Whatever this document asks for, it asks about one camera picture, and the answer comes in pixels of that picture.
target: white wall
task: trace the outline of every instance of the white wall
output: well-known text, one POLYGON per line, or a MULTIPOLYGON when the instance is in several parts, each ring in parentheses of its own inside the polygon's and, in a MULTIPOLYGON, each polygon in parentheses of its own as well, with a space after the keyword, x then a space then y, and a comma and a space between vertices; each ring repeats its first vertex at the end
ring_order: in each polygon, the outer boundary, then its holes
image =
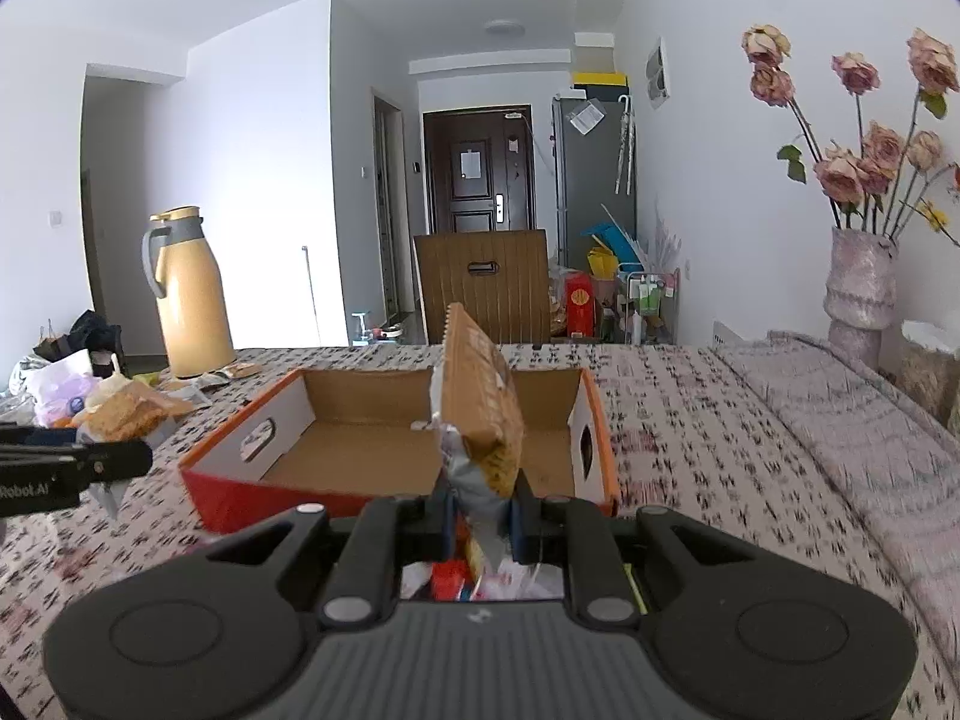
POLYGON ((237 26, 191 50, 186 80, 168 89, 134 84, 91 112, 85 161, 94 218, 109 225, 106 245, 98 239, 104 300, 110 319, 124 324, 127 351, 157 351, 139 240, 150 213, 179 205, 200 206, 238 348, 347 341, 329 9, 330 0, 303 0, 237 26), (140 316, 147 312, 149 319, 140 316))
MULTIPOLYGON (((370 311, 384 322, 383 280, 377 240, 376 174, 373 159, 373 96, 403 114, 405 172, 411 235, 425 232, 424 185, 414 175, 419 160, 416 82, 400 49, 343 0, 330 7, 330 127, 333 132, 333 189, 344 310, 370 311)), ((396 241, 401 293, 412 294, 408 242, 396 241)))
POLYGON ((553 95, 570 86, 565 70, 486 73, 419 81, 421 114, 494 105, 529 105, 534 131, 536 226, 546 230, 547 251, 557 250, 557 182, 553 173, 553 95), (544 164, 544 158, 550 167, 544 164))
POLYGON ((0 25, 0 382, 50 319, 91 307, 80 222, 80 108, 89 64, 174 79, 186 50, 133 36, 0 25), (61 226, 48 213, 61 213, 61 226))
MULTIPOLYGON (((638 90, 656 37, 666 46, 672 98, 656 111, 637 100, 637 218, 649 236, 659 199, 683 238, 680 259, 691 265, 680 291, 683 343, 707 343, 714 317, 747 337, 772 327, 825 335, 829 324, 822 301, 832 214, 810 170, 808 186, 793 183, 775 158, 800 130, 789 111, 750 94, 740 36, 754 23, 774 23, 792 41, 785 69, 821 146, 831 138, 856 145, 853 100, 830 69, 832 55, 863 52, 877 66, 882 87, 865 98, 865 117, 905 135, 916 87, 905 41, 921 26, 960 45, 956 0, 624 2, 617 69, 638 90)), ((920 127, 939 132, 956 159, 960 95, 950 104, 956 110, 944 122, 923 112, 920 127)), ((946 322, 960 309, 960 251, 922 225, 914 220, 904 236, 899 309, 946 322)))

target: refrigerator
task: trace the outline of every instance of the refrigerator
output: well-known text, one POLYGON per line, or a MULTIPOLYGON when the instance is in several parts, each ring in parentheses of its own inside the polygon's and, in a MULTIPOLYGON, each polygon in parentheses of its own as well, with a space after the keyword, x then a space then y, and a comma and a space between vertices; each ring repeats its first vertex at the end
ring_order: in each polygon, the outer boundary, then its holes
POLYGON ((637 164, 634 180, 627 185, 627 160, 624 151, 620 194, 616 189, 616 163, 620 151, 620 118, 624 103, 599 101, 603 119, 586 135, 570 124, 569 115, 584 100, 560 98, 553 101, 553 131, 557 150, 557 231, 558 260, 567 268, 589 272, 587 252, 596 245, 581 233, 610 218, 600 204, 607 206, 620 226, 637 237, 637 164))

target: cardboard box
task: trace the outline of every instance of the cardboard box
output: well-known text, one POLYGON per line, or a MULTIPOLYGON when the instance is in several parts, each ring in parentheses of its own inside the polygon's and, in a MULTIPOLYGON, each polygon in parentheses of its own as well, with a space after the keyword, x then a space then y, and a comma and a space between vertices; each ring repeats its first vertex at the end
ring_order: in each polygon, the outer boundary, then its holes
MULTIPOLYGON (((232 533, 301 503, 332 517, 375 496, 430 493, 440 473, 430 370, 295 370, 181 460, 200 519, 232 533)), ((576 495, 612 514, 610 432, 585 370, 513 371, 534 494, 576 495)))
POLYGON ((544 230, 419 235, 414 243, 428 343, 443 341, 450 303, 463 303, 494 343, 550 341, 544 230))

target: pink rose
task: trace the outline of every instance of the pink rose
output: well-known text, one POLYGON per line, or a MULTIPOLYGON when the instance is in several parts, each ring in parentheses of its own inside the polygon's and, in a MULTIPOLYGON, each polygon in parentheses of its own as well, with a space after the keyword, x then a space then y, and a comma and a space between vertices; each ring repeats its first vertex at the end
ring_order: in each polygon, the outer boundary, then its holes
POLYGON ((774 25, 754 25, 743 33, 743 50, 747 59, 757 65, 778 67, 790 55, 790 41, 774 25))
POLYGON ((867 194, 887 194, 891 176, 880 170, 870 157, 863 157, 856 161, 856 170, 860 178, 860 186, 867 194))
POLYGON ((871 89, 880 88, 877 68, 867 62, 862 53, 847 52, 843 56, 834 56, 830 66, 852 95, 862 95, 871 89))
POLYGON ((907 161, 917 170, 930 170, 944 155, 944 145, 936 132, 924 130, 913 136, 906 148, 907 161))
POLYGON ((769 65, 757 65, 754 77, 750 79, 750 91, 767 105, 784 108, 793 100, 793 81, 786 71, 769 65))
POLYGON ((827 158, 814 165, 813 172, 830 199, 841 205, 859 205, 863 200, 861 171, 848 148, 828 148, 827 158))
POLYGON ((889 127, 870 122, 870 129, 863 139, 863 155, 877 163, 877 167, 890 178, 896 175, 904 154, 904 139, 889 127))
POLYGON ((906 45, 910 47, 910 69, 925 92, 931 95, 942 95, 947 89, 960 92, 952 46, 931 38, 920 28, 913 30, 913 37, 906 45))

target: patterned tablecloth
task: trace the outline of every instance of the patterned tablecloth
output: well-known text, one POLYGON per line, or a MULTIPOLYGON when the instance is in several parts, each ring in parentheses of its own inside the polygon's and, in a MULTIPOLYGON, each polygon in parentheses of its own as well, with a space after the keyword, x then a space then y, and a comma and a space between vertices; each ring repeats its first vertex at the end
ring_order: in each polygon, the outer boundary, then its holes
MULTIPOLYGON (((690 517, 867 587, 914 626, 917 668, 895 717, 955 720, 957 690, 923 619, 877 543, 770 410, 707 350, 505 346, 513 367, 589 367, 611 423, 621 505, 664 502, 690 517)), ((247 350, 264 370, 219 391, 155 453, 117 521, 75 511, 8 522, 0 551, 0 682, 27 717, 62 718, 41 666, 41 635, 71 598, 178 555, 203 537, 176 471, 201 436, 293 367, 429 367, 437 348, 247 350)))

